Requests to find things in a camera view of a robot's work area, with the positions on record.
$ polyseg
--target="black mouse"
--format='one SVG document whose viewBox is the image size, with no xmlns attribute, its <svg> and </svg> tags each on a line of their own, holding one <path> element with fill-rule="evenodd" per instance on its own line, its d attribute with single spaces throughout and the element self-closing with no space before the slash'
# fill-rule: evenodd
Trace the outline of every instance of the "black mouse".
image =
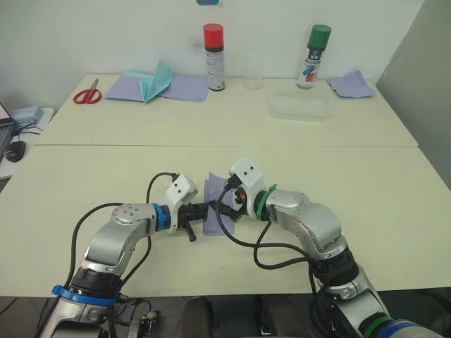
<svg viewBox="0 0 451 338">
<path fill-rule="evenodd" d="M 23 157 L 25 153 L 25 142 L 17 141 L 11 143 L 9 146 L 5 148 L 3 152 L 3 156 L 10 162 L 18 162 Z"/>
</svg>

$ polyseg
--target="gray device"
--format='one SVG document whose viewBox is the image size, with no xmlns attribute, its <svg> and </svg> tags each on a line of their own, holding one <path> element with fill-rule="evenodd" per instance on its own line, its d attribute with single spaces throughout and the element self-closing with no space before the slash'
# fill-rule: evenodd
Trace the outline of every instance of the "gray device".
<svg viewBox="0 0 451 338">
<path fill-rule="evenodd" d="M 3 152 L 13 138 L 15 127 L 16 123 L 0 103 L 0 160 L 3 157 Z"/>
</svg>

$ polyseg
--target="blue ring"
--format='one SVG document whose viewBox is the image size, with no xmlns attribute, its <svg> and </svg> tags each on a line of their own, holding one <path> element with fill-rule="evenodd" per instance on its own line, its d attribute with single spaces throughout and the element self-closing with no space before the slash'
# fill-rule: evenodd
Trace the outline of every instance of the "blue ring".
<svg viewBox="0 0 451 338">
<path fill-rule="evenodd" d="M 166 215 L 163 213 L 163 209 L 156 203 L 152 203 L 152 205 L 155 207 L 156 215 L 158 217 L 158 227 L 156 231 L 162 231 L 164 230 L 164 223 L 166 222 Z"/>
<path fill-rule="evenodd" d="M 89 305 L 98 305 L 98 306 L 110 306 L 114 305 L 116 301 L 114 299 L 109 298 L 94 298 L 83 296 L 81 294 L 73 294 L 72 292 L 64 289 L 62 285 L 55 285 L 51 290 L 52 294 L 61 296 L 70 301 L 76 301 L 77 303 L 89 304 Z"/>
<path fill-rule="evenodd" d="M 383 327 L 381 331 L 378 333 L 378 338 L 388 338 L 395 332 L 404 329 L 405 327 L 411 327 L 411 326 L 420 326 L 418 324 L 409 322 L 407 320 L 398 319 L 394 322 L 391 322 L 387 326 Z"/>
</svg>

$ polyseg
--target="gray wall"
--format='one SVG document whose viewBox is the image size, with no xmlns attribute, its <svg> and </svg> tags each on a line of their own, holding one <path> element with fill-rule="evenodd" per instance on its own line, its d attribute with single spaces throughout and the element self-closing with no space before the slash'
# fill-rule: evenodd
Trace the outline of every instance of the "gray wall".
<svg viewBox="0 0 451 338">
<path fill-rule="evenodd" d="M 377 83 L 451 188 L 451 1 L 426 0 Z"/>
</svg>

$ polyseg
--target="purple cloth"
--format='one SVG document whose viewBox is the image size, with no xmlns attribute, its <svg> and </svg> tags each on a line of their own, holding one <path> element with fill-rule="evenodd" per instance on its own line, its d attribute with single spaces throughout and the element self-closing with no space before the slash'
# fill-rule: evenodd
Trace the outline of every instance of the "purple cloth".
<svg viewBox="0 0 451 338">
<path fill-rule="evenodd" d="M 221 192 L 224 190 L 226 184 L 227 179 L 220 178 L 210 173 L 209 179 L 205 180 L 204 202 L 217 200 Z M 227 206 L 233 207 L 232 191 L 229 191 L 224 195 L 222 202 Z M 233 234 L 235 232 L 235 224 L 233 223 L 233 221 L 229 217 L 224 215 L 221 215 L 221 220 L 223 221 L 225 228 L 231 234 Z M 209 207 L 206 220 L 204 220 L 204 234 L 207 236 L 224 235 L 224 232 L 219 226 L 218 221 L 216 219 L 216 212 L 212 207 Z"/>
<path fill-rule="evenodd" d="M 343 77 L 333 77 L 331 79 L 327 79 L 327 82 L 338 95 L 343 97 L 360 98 L 375 95 L 374 90 L 366 84 L 364 76 L 360 70 Z"/>
<path fill-rule="evenodd" d="M 131 100 L 142 102 L 141 77 L 121 75 L 105 94 L 105 99 Z"/>
<path fill-rule="evenodd" d="M 171 85 L 160 96 L 168 99 L 203 102 L 209 92 L 206 77 L 191 75 L 174 75 Z"/>
</svg>

